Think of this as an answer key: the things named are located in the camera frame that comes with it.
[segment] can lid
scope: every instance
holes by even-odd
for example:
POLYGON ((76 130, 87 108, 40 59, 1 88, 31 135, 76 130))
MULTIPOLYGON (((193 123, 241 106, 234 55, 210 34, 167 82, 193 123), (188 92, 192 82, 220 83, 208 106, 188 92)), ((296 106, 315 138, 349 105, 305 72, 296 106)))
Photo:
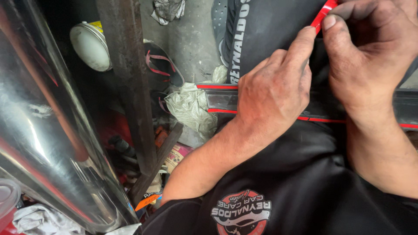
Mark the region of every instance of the can lid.
POLYGON ((70 30, 70 40, 77 55, 90 68, 104 72, 112 68, 105 36, 87 23, 70 30))
POLYGON ((19 199, 19 185, 9 179, 0 179, 0 219, 13 210, 19 199))

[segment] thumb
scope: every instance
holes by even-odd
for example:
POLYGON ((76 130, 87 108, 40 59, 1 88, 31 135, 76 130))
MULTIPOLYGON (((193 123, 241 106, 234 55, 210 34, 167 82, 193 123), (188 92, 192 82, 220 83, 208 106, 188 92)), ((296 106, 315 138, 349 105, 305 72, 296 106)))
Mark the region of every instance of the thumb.
POLYGON ((351 41, 345 21, 337 15, 328 15, 322 22, 324 44, 330 62, 352 59, 359 50, 351 41))

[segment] chrome pipe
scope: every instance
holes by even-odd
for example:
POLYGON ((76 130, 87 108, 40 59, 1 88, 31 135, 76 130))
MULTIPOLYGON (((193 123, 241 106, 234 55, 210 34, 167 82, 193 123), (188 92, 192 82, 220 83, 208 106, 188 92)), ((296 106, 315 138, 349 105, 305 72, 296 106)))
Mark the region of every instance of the chrome pipe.
POLYGON ((138 222, 34 0, 0 1, 0 171, 91 233, 138 222))

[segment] red vinyl strip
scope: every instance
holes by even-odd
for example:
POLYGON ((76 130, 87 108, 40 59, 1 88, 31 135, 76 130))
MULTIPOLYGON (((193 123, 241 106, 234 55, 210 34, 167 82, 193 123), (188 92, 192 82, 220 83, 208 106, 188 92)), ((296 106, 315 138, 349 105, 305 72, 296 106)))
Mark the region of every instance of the red vinyl strip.
MULTIPOLYGON (((235 111, 235 110, 223 110, 223 109, 208 109, 208 112, 223 112, 223 113, 234 113, 234 114, 237 113, 237 111, 235 111)), ((322 123, 346 123, 345 120, 331 120, 331 119, 314 118, 314 117, 298 117, 298 120, 311 121, 311 122, 322 122, 322 123)), ((404 128, 418 129, 418 125, 416 125, 416 124, 400 123, 399 126, 404 127, 404 128)))
POLYGON ((223 109, 208 109, 208 112, 237 113, 235 110, 223 110, 223 109))
POLYGON ((196 85, 199 89, 238 89, 238 86, 196 85))
POLYGON ((323 122, 323 123, 345 123, 345 120, 331 120, 331 119, 322 119, 322 118, 313 118, 313 117, 310 117, 309 121, 323 122))
POLYGON ((328 12, 336 6, 338 6, 337 0, 328 0, 322 7, 321 11, 318 13, 318 15, 311 24, 311 26, 316 28, 316 34, 318 34, 321 31, 322 20, 325 18, 325 16, 328 15, 328 12))

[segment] fingernail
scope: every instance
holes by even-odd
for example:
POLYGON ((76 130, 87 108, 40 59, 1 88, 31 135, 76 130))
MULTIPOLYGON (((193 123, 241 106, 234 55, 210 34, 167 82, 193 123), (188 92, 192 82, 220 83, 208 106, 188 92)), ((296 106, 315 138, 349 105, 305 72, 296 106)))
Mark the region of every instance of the fingernail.
POLYGON ((337 22, 337 20, 336 20, 334 15, 329 15, 329 16, 325 17, 325 19, 324 19, 324 29, 328 30, 329 28, 334 26, 336 22, 337 22))

